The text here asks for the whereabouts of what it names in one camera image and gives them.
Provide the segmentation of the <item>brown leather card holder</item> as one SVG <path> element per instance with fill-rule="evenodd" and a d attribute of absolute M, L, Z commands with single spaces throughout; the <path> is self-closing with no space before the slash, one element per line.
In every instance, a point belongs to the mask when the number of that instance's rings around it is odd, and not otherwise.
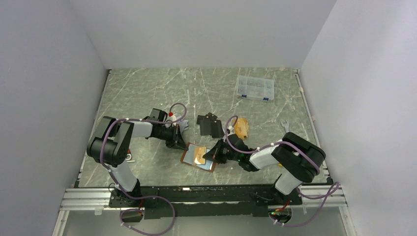
<path fill-rule="evenodd" d="M 214 171 L 215 163 L 212 160 L 203 158 L 210 151 L 209 148 L 197 146 L 192 143 L 187 143 L 187 148 L 188 150 L 185 150 L 181 156 L 181 163 L 207 172 Z"/>

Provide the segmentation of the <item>single orange card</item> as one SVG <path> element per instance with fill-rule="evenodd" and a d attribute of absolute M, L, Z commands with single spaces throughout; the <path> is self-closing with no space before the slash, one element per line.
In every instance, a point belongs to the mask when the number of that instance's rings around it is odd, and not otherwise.
<path fill-rule="evenodd" d="M 207 151 L 206 147 L 195 147 L 192 164 L 193 165 L 205 165 L 206 160 L 204 159 L 204 155 L 206 154 L 206 151 Z"/>

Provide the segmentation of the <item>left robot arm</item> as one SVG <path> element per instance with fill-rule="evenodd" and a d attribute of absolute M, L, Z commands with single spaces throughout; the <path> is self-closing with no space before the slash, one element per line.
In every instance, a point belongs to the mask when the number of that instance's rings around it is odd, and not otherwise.
<path fill-rule="evenodd" d="M 182 137 L 187 129 L 185 118 L 156 108 L 142 119 L 104 116 L 89 140 L 86 153 L 110 173 L 116 194 L 133 207 L 140 202 L 142 193 L 140 181 L 126 161 L 131 139 L 156 138 L 163 140 L 168 148 L 187 150 Z"/>

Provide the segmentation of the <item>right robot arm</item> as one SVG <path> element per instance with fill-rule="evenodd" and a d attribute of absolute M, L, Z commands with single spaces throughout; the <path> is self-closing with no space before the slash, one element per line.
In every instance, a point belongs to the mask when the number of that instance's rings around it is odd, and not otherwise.
<path fill-rule="evenodd" d="M 287 132 L 281 140 L 260 148 L 249 148 L 243 139 L 231 134 L 219 140 L 202 157 L 219 164 L 236 161 L 248 172 L 281 164 L 284 170 L 274 182 L 271 198 L 275 203 L 283 204 L 296 187 L 311 183 L 320 173 L 326 153 L 297 134 Z"/>

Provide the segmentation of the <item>orange card stack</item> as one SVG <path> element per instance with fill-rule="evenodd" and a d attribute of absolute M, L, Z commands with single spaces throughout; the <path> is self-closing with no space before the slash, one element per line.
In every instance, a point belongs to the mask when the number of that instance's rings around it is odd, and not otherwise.
<path fill-rule="evenodd" d="M 234 124 L 235 134 L 240 139 L 244 140 L 248 137 L 248 129 L 249 129 L 249 125 L 248 125 L 247 120 L 244 118 L 238 118 L 236 123 Z"/>

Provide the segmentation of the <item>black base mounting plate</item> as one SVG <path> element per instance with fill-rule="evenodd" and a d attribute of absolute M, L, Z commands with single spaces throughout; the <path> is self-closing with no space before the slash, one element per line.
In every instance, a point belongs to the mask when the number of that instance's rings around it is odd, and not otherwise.
<path fill-rule="evenodd" d="M 296 191 L 288 196 L 273 193 L 271 184 L 201 185 L 201 186 L 144 186 L 147 199 L 128 200 L 112 191 L 109 208 L 144 209 L 145 219 L 188 216 L 251 215 L 266 217 L 274 207 L 299 206 L 302 199 Z"/>

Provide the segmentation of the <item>silver open-end spanner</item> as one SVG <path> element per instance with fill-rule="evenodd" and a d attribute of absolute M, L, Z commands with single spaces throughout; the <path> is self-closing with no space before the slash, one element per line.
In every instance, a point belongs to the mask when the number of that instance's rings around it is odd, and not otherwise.
<path fill-rule="evenodd" d="M 281 126 L 285 129 L 285 133 L 290 132 L 290 123 L 287 120 L 281 121 Z"/>

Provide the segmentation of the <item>clear plastic organizer box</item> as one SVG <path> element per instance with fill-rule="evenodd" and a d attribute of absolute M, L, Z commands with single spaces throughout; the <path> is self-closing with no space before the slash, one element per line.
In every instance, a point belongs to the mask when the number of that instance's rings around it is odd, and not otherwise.
<path fill-rule="evenodd" d="M 237 77 L 237 98 L 271 102 L 275 97 L 275 83 L 272 79 L 239 75 Z"/>

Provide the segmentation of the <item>red handled adjustable wrench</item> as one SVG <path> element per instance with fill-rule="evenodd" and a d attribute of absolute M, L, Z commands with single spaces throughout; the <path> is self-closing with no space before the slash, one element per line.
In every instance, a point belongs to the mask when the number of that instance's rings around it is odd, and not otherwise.
<path fill-rule="evenodd" d="M 128 149 L 128 151 L 127 151 L 127 155 L 126 155 L 126 159 L 125 160 L 127 162 L 135 162 L 135 160 L 133 159 L 133 155 L 132 155 L 130 149 Z"/>

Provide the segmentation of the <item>aluminium rail frame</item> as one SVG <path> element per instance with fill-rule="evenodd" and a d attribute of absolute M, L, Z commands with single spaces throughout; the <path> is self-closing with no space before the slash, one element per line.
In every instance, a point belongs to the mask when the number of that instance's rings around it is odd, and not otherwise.
<path fill-rule="evenodd" d="M 282 208 L 296 209 L 299 207 L 303 210 L 304 214 L 310 213 L 313 209 L 321 205 L 322 199 L 320 199 L 319 196 L 326 194 L 329 188 L 330 186 L 328 185 L 308 184 L 301 186 L 299 187 L 297 194 L 301 197 L 302 204 L 299 206 L 283 206 Z M 119 212 L 128 209 L 109 208 L 112 190 L 111 187 L 66 189 L 60 204 L 60 212 L 53 235 L 63 235 L 66 221 L 71 211 L 92 211 L 96 215 L 100 215 L 105 210 L 115 210 Z"/>

